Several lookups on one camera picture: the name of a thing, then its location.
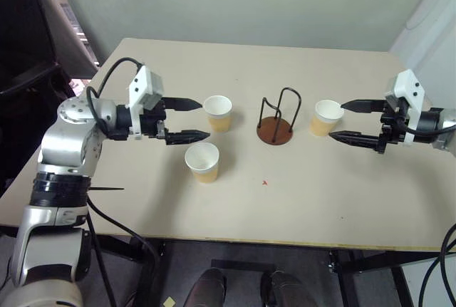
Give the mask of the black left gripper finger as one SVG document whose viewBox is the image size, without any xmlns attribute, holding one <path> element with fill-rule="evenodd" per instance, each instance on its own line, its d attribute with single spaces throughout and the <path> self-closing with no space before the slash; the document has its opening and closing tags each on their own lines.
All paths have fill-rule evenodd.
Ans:
<svg viewBox="0 0 456 307">
<path fill-rule="evenodd" d="M 202 104 L 189 98 L 162 98 L 165 109 L 175 111 L 191 111 L 202 108 Z"/>
<path fill-rule="evenodd" d="M 201 130 L 182 130 L 180 132 L 166 132 L 166 145 L 187 145 L 207 139 L 209 132 Z"/>
</svg>

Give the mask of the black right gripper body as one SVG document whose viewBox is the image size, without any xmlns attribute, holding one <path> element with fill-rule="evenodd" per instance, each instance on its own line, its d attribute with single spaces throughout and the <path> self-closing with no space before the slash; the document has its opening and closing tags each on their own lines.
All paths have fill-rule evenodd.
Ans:
<svg viewBox="0 0 456 307">
<path fill-rule="evenodd" d="M 376 152 L 379 154 L 385 153 L 388 144 L 397 145 L 399 142 L 404 141 L 405 131 L 399 126 L 398 122 L 407 120 L 409 108 L 404 98 L 399 99 L 395 108 L 392 108 L 386 100 L 383 100 L 382 103 L 382 115 L 380 117 L 382 126 L 376 145 Z"/>
</svg>

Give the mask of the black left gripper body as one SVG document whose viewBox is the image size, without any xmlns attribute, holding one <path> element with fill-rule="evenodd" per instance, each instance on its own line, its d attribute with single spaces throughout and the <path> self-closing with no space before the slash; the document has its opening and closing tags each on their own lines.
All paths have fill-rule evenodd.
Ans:
<svg viewBox="0 0 456 307">
<path fill-rule="evenodd" d="M 167 98 L 162 98 L 152 109 L 144 108 L 140 114 L 141 134 L 159 140 L 168 139 L 165 127 Z"/>
</svg>

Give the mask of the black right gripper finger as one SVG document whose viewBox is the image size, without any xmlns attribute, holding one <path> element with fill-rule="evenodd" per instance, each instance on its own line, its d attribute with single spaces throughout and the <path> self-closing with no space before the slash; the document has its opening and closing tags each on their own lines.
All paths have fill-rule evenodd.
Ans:
<svg viewBox="0 0 456 307">
<path fill-rule="evenodd" d="M 334 140 L 350 146 L 379 150 L 378 136 L 364 135 L 361 132 L 349 130 L 330 132 L 328 135 Z"/>
<path fill-rule="evenodd" d="M 341 108 L 355 113 L 379 113 L 385 104 L 385 100 L 357 99 L 342 104 Z"/>
</svg>

